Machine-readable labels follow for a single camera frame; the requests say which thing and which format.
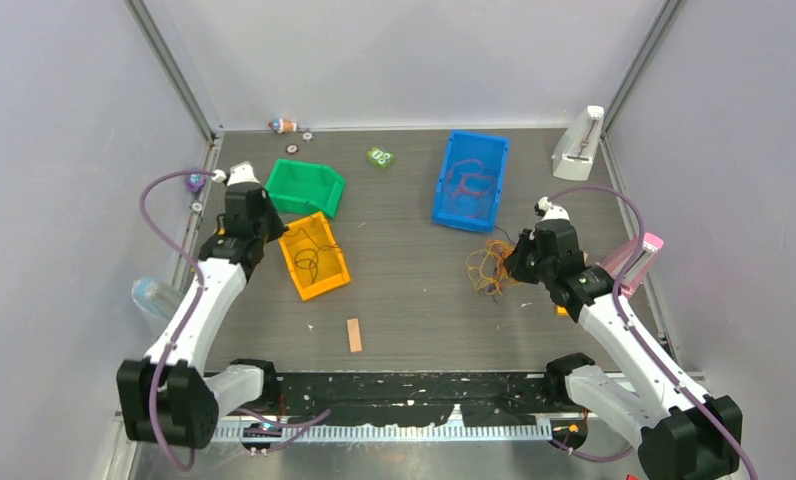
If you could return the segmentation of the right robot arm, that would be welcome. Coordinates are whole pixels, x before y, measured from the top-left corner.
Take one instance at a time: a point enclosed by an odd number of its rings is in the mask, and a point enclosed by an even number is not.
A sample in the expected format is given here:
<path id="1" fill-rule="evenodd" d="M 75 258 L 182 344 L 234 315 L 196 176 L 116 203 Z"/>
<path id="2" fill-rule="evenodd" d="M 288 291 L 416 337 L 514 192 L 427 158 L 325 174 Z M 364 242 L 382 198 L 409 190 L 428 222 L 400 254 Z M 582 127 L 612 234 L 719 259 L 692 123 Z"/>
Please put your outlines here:
<path id="1" fill-rule="evenodd" d="M 721 479 L 738 471 L 739 406 L 729 396 L 710 395 L 642 331 L 613 276 L 585 262 L 568 220 L 523 229 L 504 266 L 521 283 L 544 285 L 631 385 L 622 387 L 586 355 L 569 354 L 546 367 L 551 406 L 565 411 L 578 405 L 597 414 L 635 450 L 650 479 Z"/>

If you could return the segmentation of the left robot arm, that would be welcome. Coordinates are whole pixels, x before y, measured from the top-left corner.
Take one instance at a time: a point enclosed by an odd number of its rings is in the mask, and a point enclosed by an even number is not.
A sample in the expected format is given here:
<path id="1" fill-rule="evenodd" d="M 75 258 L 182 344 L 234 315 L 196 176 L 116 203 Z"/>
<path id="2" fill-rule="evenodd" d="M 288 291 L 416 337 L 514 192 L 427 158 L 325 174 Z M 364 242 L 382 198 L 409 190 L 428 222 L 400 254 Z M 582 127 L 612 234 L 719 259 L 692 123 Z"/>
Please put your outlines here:
<path id="1" fill-rule="evenodd" d="M 234 300 L 264 257 L 268 243 L 287 230 L 267 190 L 256 180 L 231 184 L 221 232 L 200 248 L 195 275 L 181 305 L 140 360 L 125 360 L 116 374 L 129 439 L 202 449 L 219 420 L 243 404 L 272 412 L 279 385 L 266 376 L 274 366 L 237 360 L 205 376 L 209 349 Z"/>

